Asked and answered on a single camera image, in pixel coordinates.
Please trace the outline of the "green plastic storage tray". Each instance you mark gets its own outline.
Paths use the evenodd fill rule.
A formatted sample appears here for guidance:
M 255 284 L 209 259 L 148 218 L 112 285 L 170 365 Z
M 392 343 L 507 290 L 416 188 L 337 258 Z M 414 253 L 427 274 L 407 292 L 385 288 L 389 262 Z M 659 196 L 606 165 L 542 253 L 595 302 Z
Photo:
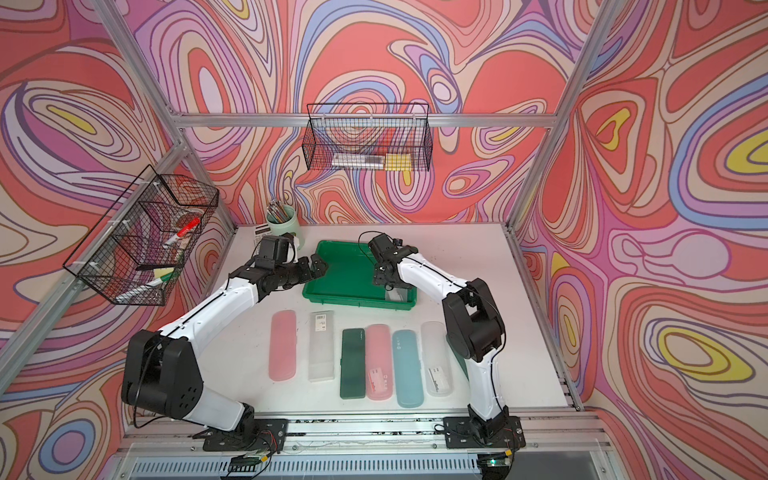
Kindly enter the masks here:
M 321 240 L 316 254 L 328 264 L 326 274 L 303 287 L 302 295 L 312 303 L 387 310 L 411 310 L 417 292 L 407 290 L 404 300 L 395 300 L 394 290 L 375 285 L 370 249 L 356 242 Z

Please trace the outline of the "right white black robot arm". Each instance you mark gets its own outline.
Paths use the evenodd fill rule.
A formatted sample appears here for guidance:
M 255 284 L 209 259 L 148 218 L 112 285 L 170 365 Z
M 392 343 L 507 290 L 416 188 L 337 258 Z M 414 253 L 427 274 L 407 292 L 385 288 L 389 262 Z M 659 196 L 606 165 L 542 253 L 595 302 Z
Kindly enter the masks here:
M 454 276 L 417 248 L 383 232 L 367 246 L 374 260 L 374 284 L 387 290 L 417 289 L 441 304 L 448 343 L 467 368 L 469 432 L 476 442 L 489 446 L 507 427 L 510 415 L 496 366 L 506 347 L 506 329 L 488 284 Z

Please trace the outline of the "dark green translucent pencil case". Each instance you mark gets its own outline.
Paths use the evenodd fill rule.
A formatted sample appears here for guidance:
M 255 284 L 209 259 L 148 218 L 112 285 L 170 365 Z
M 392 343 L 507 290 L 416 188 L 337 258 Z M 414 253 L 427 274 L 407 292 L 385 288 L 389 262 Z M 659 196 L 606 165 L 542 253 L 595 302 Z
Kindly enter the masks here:
M 450 338 L 449 337 L 446 337 L 446 343 L 448 344 L 448 347 L 449 347 L 451 353 L 453 354 L 453 357 L 455 358 L 458 366 L 460 367 L 460 370 L 463 373 L 465 379 L 469 380 L 468 369 L 467 369 L 467 365 L 466 365 L 466 359 L 463 358 L 458 353 L 458 351 L 453 347 L 453 345 L 450 342 Z

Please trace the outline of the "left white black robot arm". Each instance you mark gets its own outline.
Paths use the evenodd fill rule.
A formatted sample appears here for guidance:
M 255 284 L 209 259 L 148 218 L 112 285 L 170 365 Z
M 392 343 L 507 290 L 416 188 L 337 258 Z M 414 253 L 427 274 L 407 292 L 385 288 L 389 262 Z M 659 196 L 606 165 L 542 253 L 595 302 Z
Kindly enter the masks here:
M 198 356 L 233 320 L 270 294 L 319 279 L 327 270 L 318 254 L 297 255 L 292 234 L 264 236 L 251 257 L 200 304 L 157 331 L 132 336 L 122 401 L 134 410 L 203 426 L 208 451 L 279 450 L 278 442 L 259 427 L 251 405 L 206 386 Z

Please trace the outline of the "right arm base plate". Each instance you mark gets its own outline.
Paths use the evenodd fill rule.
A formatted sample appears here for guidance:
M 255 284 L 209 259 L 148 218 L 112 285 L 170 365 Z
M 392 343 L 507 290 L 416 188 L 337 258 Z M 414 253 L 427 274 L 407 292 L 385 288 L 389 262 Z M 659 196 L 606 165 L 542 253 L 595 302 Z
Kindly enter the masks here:
M 441 428 L 448 449 L 493 449 L 517 451 L 526 446 L 520 418 L 499 415 L 490 421 L 475 417 L 444 417 Z

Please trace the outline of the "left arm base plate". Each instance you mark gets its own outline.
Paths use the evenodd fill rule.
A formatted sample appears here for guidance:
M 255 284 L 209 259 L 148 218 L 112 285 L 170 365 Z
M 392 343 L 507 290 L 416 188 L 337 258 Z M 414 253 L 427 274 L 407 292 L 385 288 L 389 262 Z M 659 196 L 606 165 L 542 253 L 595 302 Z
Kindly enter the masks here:
M 256 418 L 245 420 L 233 431 L 210 428 L 202 436 L 203 450 L 279 453 L 284 448 L 288 424 L 288 420 L 283 418 Z

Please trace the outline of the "translucent white pencil case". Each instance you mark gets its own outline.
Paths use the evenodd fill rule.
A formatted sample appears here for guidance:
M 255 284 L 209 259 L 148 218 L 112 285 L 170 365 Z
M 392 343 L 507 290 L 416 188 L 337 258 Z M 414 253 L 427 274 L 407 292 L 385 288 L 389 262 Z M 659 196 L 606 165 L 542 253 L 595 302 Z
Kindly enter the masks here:
M 425 322 L 420 334 L 426 390 L 433 397 L 449 396 L 454 388 L 445 326 L 436 321 Z
M 407 303 L 409 300 L 409 292 L 409 288 L 387 287 L 385 290 L 385 298 L 389 302 Z

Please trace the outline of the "teal pencil case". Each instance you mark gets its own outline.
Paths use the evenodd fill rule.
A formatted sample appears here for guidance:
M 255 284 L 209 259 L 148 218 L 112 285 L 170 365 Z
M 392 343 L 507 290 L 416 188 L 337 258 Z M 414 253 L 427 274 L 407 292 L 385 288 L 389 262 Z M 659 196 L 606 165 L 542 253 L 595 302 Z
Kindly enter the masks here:
M 402 408 L 424 402 L 418 342 L 413 330 L 397 330 L 392 336 L 395 393 Z

